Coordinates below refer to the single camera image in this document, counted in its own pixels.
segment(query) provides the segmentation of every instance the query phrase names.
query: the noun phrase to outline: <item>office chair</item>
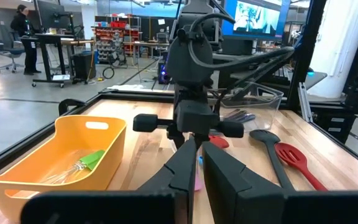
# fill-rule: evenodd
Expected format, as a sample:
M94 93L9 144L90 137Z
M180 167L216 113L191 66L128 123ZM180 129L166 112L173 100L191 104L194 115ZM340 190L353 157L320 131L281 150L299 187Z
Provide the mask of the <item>office chair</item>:
M9 70L11 68L12 73L16 72L16 68L24 67L18 63L15 63L15 58L20 57L25 51L24 48L14 48L14 44L21 44L20 41L15 41L13 35L9 32L9 29L5 25L0 24L0 55L9 57L12 59L12 63L0 67Z

